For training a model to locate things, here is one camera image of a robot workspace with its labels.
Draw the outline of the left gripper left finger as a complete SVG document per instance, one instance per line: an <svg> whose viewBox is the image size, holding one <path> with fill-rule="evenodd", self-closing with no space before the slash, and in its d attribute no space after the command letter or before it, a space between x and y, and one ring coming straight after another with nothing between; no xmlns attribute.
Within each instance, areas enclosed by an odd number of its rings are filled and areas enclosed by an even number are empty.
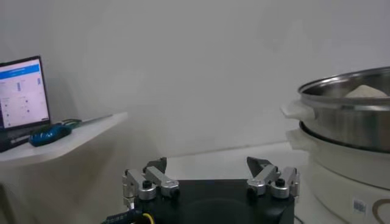
<svg viewBox="0 0 390 224"><path fill-rule="evenodd" d="M142 171L126 169L122 175L122 200L127 208L134 208L136 201L150 202L157 197L176 199L180 184L166 176L167 158L149 161Z"/></svg>

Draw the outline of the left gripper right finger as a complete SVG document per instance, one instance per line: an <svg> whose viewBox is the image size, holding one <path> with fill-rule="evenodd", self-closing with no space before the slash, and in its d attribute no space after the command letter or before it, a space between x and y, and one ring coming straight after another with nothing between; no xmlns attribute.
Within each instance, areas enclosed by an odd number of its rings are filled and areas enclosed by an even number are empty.
<svg viewBox="0 0 390 224"><path fill-rule="evenodd" d="M279 169L266 159L248 156L248 168L252 178L247 180L247 188L257 197L270 193L277 199L297 198L300 195L300 173L295 167Z"/></svg>

